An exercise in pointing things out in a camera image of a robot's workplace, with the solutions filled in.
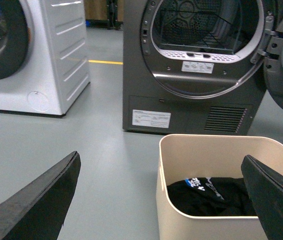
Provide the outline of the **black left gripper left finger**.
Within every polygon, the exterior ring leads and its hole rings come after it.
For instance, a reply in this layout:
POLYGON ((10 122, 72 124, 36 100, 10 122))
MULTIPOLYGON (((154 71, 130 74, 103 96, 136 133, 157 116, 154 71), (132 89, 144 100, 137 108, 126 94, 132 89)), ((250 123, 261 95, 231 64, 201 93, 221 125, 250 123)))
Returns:
POLYGON ((0 240, 58 239, 80 170, 80 154, 73 151, 0 203, 0 240))

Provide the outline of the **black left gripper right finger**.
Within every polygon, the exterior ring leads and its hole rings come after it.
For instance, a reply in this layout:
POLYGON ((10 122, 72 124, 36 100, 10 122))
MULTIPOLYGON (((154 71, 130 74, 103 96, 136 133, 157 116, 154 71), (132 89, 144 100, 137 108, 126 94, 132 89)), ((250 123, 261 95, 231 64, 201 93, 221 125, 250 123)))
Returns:
POLYGON ((241 164, 244 184, 269 240, 283 240, 283 175, 252 155, 241 164))

